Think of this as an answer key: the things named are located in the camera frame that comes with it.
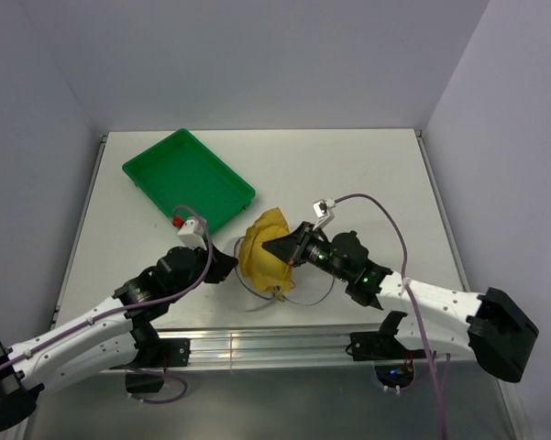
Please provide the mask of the yellow bra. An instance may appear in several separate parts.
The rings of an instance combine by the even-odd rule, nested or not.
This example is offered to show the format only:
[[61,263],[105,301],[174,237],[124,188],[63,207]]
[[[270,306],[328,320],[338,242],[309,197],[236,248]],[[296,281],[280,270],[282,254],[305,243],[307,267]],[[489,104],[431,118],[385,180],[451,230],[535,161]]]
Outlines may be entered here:
[[281,209],[274,207],[247,228],[238,251],[242,276],[250,280],[257,293],[272,294],[280,302],[292,288],[292,268],[263,250],[261,245],[289,234],[290,229]]

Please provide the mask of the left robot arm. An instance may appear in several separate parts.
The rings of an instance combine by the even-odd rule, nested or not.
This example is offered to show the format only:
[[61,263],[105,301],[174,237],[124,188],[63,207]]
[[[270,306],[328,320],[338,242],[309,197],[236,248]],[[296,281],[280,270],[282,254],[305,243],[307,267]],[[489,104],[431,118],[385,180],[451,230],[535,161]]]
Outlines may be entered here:
[[28,341],[0,341],[0,432],[23,422],[50,392],[111,368],[162,357],[152,321],[201,283],[224,281],[237,259],[215,248],[174,247],[87,313]]

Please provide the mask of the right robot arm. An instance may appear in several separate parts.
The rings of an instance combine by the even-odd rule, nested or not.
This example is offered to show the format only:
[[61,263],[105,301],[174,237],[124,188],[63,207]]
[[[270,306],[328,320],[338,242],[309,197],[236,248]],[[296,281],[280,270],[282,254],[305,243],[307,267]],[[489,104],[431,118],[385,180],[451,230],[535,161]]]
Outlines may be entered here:
[[353,301],[386,314],[378,329],[351,333],[347,352],[354,360],[449,354],[476,361],[499,380],[522,379],[539,330],[506,292],[452,291],[406,280],[370,260],[356,232],[327,240],[307,222],[262,247],[293,268],[309,263],[343,281]]

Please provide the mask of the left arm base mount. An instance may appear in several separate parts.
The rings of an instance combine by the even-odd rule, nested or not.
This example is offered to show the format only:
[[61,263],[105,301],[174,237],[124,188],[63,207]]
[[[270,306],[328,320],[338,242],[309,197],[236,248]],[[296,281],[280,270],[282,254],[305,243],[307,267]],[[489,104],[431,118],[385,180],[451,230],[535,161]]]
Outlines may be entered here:
[[170,368],[188,365],[191,352],[189,338],[162,338],[145,355],[129,364],[125,374],[125,389],[129,394],[145,397],[161,391],[168,385]]

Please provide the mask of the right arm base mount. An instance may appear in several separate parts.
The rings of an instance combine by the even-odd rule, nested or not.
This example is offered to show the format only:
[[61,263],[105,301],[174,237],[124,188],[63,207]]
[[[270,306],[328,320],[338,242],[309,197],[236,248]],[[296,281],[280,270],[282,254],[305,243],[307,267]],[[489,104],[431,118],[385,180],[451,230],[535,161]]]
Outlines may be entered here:
[[345,352],[354,361],[415,360],[426,358],[422,349],[408,349],[394,336],[381,332],[353,332]]

